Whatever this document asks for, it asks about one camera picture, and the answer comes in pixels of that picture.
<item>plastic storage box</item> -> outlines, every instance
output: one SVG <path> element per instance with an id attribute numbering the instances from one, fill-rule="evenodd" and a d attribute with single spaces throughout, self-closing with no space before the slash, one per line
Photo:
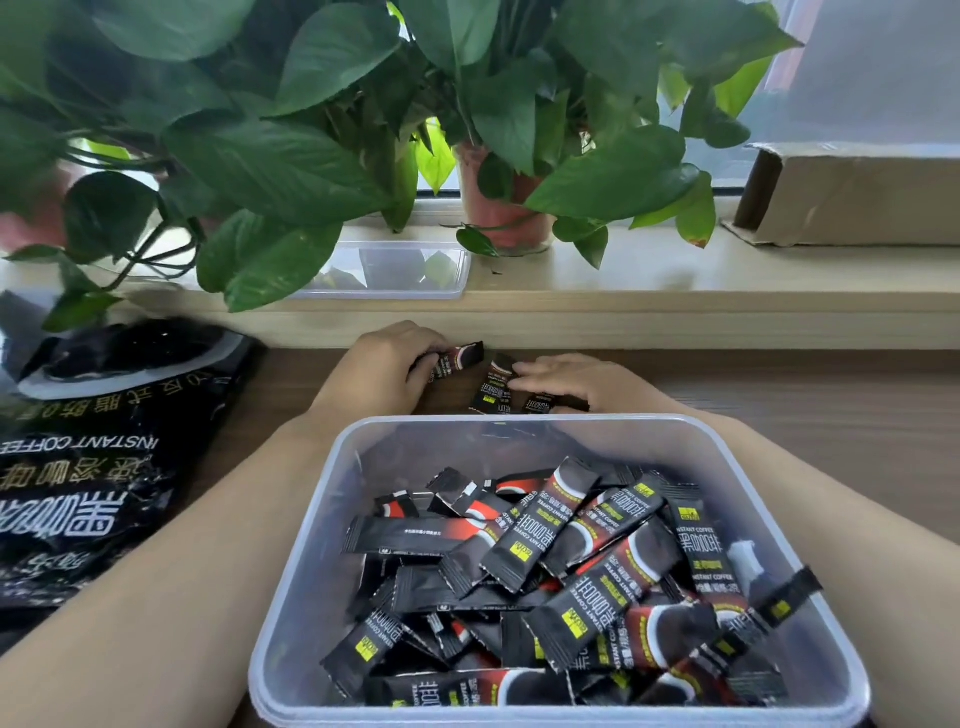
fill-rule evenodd
<path id="1" fill-rule="evenodd" d="M 362 557 L 341 555 L 350 520 L 374 497 L 422 490 L 453 467 L 474 480 L 556 467 L 566 455 L 658 463 L 701 484 L 726 544 L 756 543 L 777 581 L 801 566 L 753 485 L 717 434 L 680 416 L 477 416 L 365 420 L 333 446 L 250 666 L 250 692 L 275 726 L 856 725 L 870 705 L 866 671 L 821 595 L 767 640 L 791 707 L 777 708 L 363 708 L 341 702 L 320 660 L 348 631 L 347 605 Z"/>

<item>pothos plant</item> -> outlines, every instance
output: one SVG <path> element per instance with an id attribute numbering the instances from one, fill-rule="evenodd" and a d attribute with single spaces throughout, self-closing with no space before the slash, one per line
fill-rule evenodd
<path id="1" fill-rule="evenodd" d="M 418 172 L 438 189 L 460 143 L 492 151 L 489 197 L 543 178 L 525 204 L 593 265 L 613 220 L 676 216 L 705 244 L 710 179 L 684 138 L 745 141 L 735 117 L 797 45 L 769 4 L 738 0 L 4 0 L 0 212 L 29 219 L 62 160 L 91 172 L 63 199 L 65 245 L 12 255 L 60 266 L 59 330 L 116 303 L 138 265 L 196 268 L 232 311 L 285 298 L 344 222 L 402 230 Z M 658 89 L 684 106 L 679 130 Z M 157 252 L 173 228 L 187 242 Z M 493 253 L 482 230 L 458 239 Z M 81 267 L 110 260 L 107 285 Z"/>

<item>black packaging bag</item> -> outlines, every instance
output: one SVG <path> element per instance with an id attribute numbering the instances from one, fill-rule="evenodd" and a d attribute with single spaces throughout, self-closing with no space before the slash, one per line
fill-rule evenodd
<path id="1" fill-rule="evenodd" d="M 0 398 L 0 626 L 60 606 L 172 515 L 261 351 L 183 319 L 44 342 Z"/>

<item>window sill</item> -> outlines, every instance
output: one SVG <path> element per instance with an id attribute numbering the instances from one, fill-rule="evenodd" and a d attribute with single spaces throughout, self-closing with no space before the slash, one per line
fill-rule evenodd
<path id="1" fill-rule="evenodd" d="M 459 201 L 431 201 L 405 239 L 453 240 Z M 389 236 L 374 218 L 344 239 Z M 754 248 L 718 228 L 705 250 L 671 227 L 611 229 L 602 270 L 555 242 L 526 258 L 475 257 L 456 301 L 291 299 L 242 314 L 172 284 L 125 287 L 159 314 L 185 314 L 273 347 L 342 348 L 415 319 L 456 341 L 571 349 L 960 349 L 960 248 Z M 5 266 L 7 287 L 52 285 L 46 266 Z"/>

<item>wooden desk surface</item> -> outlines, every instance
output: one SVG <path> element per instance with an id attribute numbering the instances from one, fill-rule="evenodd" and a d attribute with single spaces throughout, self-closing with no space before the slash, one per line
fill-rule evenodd
<path id="1" fill-rule="evenodd" d="M 960 543 L 960 352 L 588 353 L 627 366 L 692 406 L 747 422 L 860 493 Z M 193 497 L 304 411 L 342 354 L 269 352 L 201 465 Z M 463 412 L 485 369 L 431 385 L 418 414 Z M 262 725 L 245 700 L 231 728 Z"/>

